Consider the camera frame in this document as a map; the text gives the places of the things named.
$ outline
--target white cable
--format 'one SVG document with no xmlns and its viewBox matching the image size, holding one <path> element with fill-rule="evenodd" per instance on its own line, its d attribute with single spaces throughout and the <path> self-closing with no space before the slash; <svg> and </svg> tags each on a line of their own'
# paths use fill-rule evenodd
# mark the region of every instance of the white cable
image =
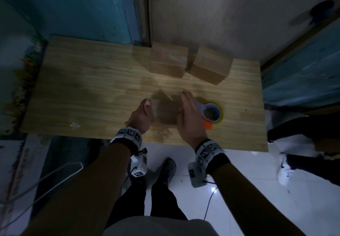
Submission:
<svg viewBox="0 0 340 236">
<path fill-rule="evenodd" d="M 61 183 L 63 183 L 64 181 L 68 180 L 70 177 L 74 176 L 75 174 L 77 174 L 78 172 L 80 172 L 84 166 L 81 162 L 69 162 L 61 167 L 59 167 L 58 169 L 55 169 L 54 171 L 48 173 L 47 175 L 45 175 L 44 177 L 42 177 L 40 180 L 38 180 L 37 183 L 35 183 L 33 186 L 31 186 L 30 188 L 28 188 L 27 190 L 25 190 L 23 193 L 17 195 L 16 197 L 8 200 L 5 205 L 11 204 L 12 202 L 14 202 L 15 200 L 19 199 L 20 197 L 22 197 L 23 195 L 25 195 L 27 192 L 31 191 L 34 187 L 36 187 L 41 181 L 43 181 L 45 178 L 47 178 L 48 176 L 50 176 L 51 174 L 61 170 L 63 167 L 67 166 L 67 165 L 74 165 L 74 164 L 80 164 L 81 168 L 76 171 L 75 173 L 71 174 L 70 176 L 68 176 L 66 179 L 62 180 L 61 182 L 59 182 L 57 185 L 55 185 L 54 187 L 52 187 L 50 190 L 48 190 L 46 193 L 44 193 L 41 197 L 39 197 L 36 201 L 34 201 L 31 205 L 29 205 L 17 218 L 15 218 L 13 221 L 9 222 L 8 224 L 6 224 L 5 226 L 3 226 L 2 228 L 0 228 L 0 231 L 5 229 L 6 227 L 10 226 L 12 223 L 14 223 L 16 220 L 18 220 L 25 212 L 27 212 L 28 209 L 31 208 L 31 206 L 33 206 L 36 202 L 38 202 L 40 199 L 42 199 L 45 195 L 47 195 L 49 192 L 51 192 L 52 190 L 54 190 L 57 186 L 59 186 Z"/>
</svg>

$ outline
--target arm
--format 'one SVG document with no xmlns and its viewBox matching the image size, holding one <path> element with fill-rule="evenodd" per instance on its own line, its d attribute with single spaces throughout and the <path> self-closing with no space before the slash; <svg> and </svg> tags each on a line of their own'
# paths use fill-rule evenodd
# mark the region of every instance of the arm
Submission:
<svg viewBox="0 0 340 236">
<path fill-rule="evenodd" d="M 151 120 L 150 101 L 143 100 L 125 125 L 143 134 Z M 22 236 L 102 235 L 130 157 L 131 152 L 125 145 L 110 145 L 47 203 Z"/>
<path fill-rule="evenodd" d="M 183 140 L 196 149 L 208 138 L 203 119 L 192 94 L 183 91 L 180 96 L 183 106 L 177 116 L 177 128 Z M 304 235 L 230 162 L 213 170 L 211 175 L 245 235 L 264 232 L 271 235 Z"/>
</svg>

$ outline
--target small cardboard box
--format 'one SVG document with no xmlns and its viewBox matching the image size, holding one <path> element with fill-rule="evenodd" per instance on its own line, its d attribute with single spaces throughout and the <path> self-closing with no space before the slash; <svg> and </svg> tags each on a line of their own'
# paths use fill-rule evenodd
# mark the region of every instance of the small cardboard box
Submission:
<svg viewBox="0 0 340 236">
<path fill-rule="evenodd" d="M 154 42 L 149 58 L 150 72 L 182 78 L 188 54 L 189 48 Z"/>
<path fill-rule="evenodd" d="M 200 45 L 189 74 L 208 83 L 218 85 L 228 75 L 233 58 Z"/>
</svg>

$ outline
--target person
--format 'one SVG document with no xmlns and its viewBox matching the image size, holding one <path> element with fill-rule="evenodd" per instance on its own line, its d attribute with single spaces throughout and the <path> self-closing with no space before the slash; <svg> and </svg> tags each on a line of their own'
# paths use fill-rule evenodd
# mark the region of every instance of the person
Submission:
<svg viewBox="0 0 340 236">
<path fill-rule="evenodd" d="M 210 153 L 202 148 L 210 141 L 192 94 L 182 91 L 180 96 L 182 107 L 177 116 L 180 136 L 194 150 L 207 155 L 214 153 L 216 143 L 209 145 Z M 125 126 L 144 134 L 152 119 L 151 102 L 144 99 Z M 57 192 L 22 236 L 99 236 L 105 228 L 105 235 L 217 235 L 210 223 L 188 220 L 178 207 L 176 197 L 168 189 L 176 170 L 171 159 L 165 161 L 160 177 L 152 186 L 150 216 L 144 216 L 146 188 L 141 179 L 132 180 L 130 188 L 117 199 L 132 156 L 131 149 L 127 141 L 114 139 L 96 161 Z M 214 179 L 245 235 L 304 235 L 230 163 L 224 153 L 216 153 L 206 167 L 206 173 Z"/>
<path fill-rule="evenodd" d="M 270 129 L 267 132 L 267 139 L 269 143 L 292 135 L 304 135 L 316 140 L 339 139 L 339 130 L 335 129 L 339 122 L 340 112 L 294 118 Z M 288 185 L 289 179 L 296 169 L 312 173 L 340 186 L 340 159 L 326 160 L 320 156 L 314 158 L 281 153 L 280 164 L 277 180 L 282 186 Z"/>
</svg>

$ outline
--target leg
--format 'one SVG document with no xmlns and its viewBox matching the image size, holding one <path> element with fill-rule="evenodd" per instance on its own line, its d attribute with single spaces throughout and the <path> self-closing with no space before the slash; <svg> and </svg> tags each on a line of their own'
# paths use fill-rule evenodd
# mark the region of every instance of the leg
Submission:
<svg viewBox="0 0 340 236">
<path fill-rule="evenodd" d="M 286 162 L 292 169 L 310 172 L 340 186 L 340 159 L 325 160 L 288 154 Z"/>
<path fill-rule="evenodd" d="M 176 173 L 175 162 L 168 158 L 162 167 L 157 182 L 152 186 L 152 207 L 150 216 L 188 220 L 177 205 L 175 195 L 168 189 L 168 185 Z"/>
<path fill-rule="evenodd" d="M 150 216 L 188 220 L 177 205 L 175 195 L 164 183 L 155 183 L 151 189 L 152 208 Z"/>
<path fill-rule="evenodd" d="M 336 126 L 339 120 L 339 113 L 295 118 L 269 130 L 268 141 L 299 134 L 312 139 L 339 138 L 339 133 L 332 126 Z"/>
<path fill-rule="evenodd" d="M 105 229 L 127 217 L 143 216 L 145 195 L 145 184 L 140 182 L 132 183 L 113 206 Z"/>
</svg>

